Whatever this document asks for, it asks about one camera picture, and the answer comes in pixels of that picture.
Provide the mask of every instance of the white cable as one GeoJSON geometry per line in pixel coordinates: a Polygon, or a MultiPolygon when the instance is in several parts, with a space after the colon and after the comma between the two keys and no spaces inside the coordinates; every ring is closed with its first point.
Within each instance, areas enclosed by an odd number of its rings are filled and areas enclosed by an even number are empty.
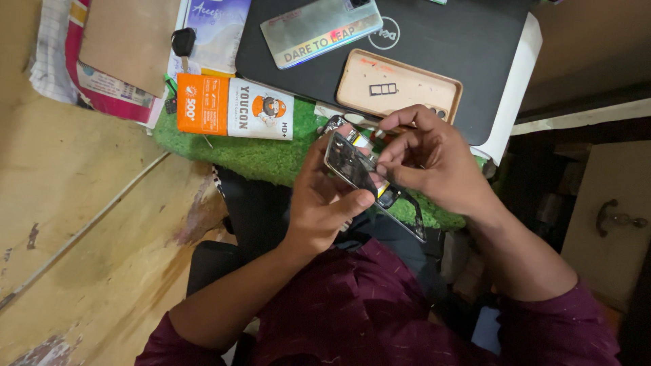
{"type": "Polygon", "coordinates": [[[23,282],[22,285],[17,287],[16,290],[13,290],[9,295],[5,296],[5,298],[3,298],[2,301],[0,302],[0,310],[2,310],[5,306],[7,306],[7,304],[9,304],[11,300],[13,300],[23,289],[25,289],[25,287],[29,286],[36,278],[38,278],[38,276],[41,273],[43,273],[43,271],[45,271],[50,266],[50,264],[52,264],[55,260],[59,258],[61,253],[66,251],[66,249],[68,249],[86,230],[88,230],[89,227],[91,227],[111,207],[113,207],[115,203],[119,202],[121,198],[124,196],[124,194],[129,189],[131,189],[131,187],[134,184],[136,184],[138,180],[140,180],[140,178],[142,178],[145,174],[147,174],[147,172],[152,170],[159,162],[161,162],[161,160],[165,159],[165,157],[167,157],[168,155],[169,152],[165,152],[161,156],[159,156],[158,159],[154,160],[151,164],[149,164],[149,166],[146,167],[145,170],[141,171],[140,174],[138,174],[131,182],[129,182],[129,184],[126,185],[126,187],[124,187],[120,191],[120,193],[118,193],[113,199],[111,199],[111,201],[106,206],[104,206],[104,208],[101,211],[99,211],[95,215],[95,217],[90,219],[90,221],[88,221],[86,225],[84,225],[79,231],[77,231],[75,235],[73,235],[70,239],[68,239],[68,241],[65,244],[63,244],[63,246],[56,253],[54,253],[52,257],[50,257],[39,269],[37,269],[34,273],[32,273],[32,275],[29,276],[29,278],[25,282],[23,282]]]}

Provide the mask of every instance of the green artificial grass mat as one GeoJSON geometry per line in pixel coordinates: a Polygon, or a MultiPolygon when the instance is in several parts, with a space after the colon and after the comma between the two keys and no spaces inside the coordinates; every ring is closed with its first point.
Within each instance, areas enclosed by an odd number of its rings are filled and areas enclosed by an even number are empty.
{"type": "MultiPolygon", "coordinates": [[[[294,140],[249,139],[206,135],[214,148],[199,134],[188,134],[176,128],[176,114],[161,113],[154,128],[154,139],[163,148],[190,160],[216,163],[247,179],[266,180],[293,186],[307,149],[316,140],[316,128],[327,118],[314,114],[314,102],[296,98],[294,102],[294,140]]],[[[485,160],[478,158],[482,165],[485,160]]],[[[418,192],[410,192],[421,205],[427,227],[458,229],[465,226],[463,217],[436,206],[418,192]]],[[[407,201],[398,200],[389,210],[405,223],[413,224],[414,209],[407,201]]]]}

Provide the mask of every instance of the orange screen protector box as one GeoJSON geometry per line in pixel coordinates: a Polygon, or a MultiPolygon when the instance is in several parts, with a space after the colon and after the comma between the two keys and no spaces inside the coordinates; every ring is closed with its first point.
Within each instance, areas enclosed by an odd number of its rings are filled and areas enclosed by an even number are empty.
{"type": "Polygon", "coordinates": [[[291,140],[294,97],[244,79],[179,74],[176,116],[183,132],[291,140]]]}

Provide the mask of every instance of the smartphone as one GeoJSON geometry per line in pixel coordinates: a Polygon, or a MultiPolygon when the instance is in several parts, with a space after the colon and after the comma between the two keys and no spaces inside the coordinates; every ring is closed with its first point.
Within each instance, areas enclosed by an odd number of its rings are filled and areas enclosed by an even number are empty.
{"type": "Polygon", "coordinates": [[[284,70],[382,29],[375,0],[317,0],[260,24],[284,70]]]}
{"type": "Polygon", "coordinates": [[[390,184],[376,172],[375,164],[351,144],[343,135],[333,133],[325,151],[324,163],[333,173],[356,189],[368,190],[375,196],[374,205],[384,214],[397,222],[421,243],[425,243],[425,227],[422,221],[421,207],[406,191],[390,184]],[[399,199],[405,199],[414,206],[414,229],[400,222],[387,210],[399,199]]]}

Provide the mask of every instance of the shirt sleeve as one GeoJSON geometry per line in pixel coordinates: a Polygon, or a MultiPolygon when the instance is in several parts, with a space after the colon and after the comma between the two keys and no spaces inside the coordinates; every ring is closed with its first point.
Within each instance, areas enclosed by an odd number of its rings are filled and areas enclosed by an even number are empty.
{"type": "Polygon", "coordinates": [[[135,366],[150,365],[214,365],[226,366],[219,352],[194,345],[172,327],[166,313],[158,327],[149,336],[145,349],[135,358],[135,366]]]}
{"type": "Polygon", "coordinates": [[[542,302],[502,299],[501,356],[518,365],[620,365],[619,346],[592,294],[579,282],[542,302]]]}

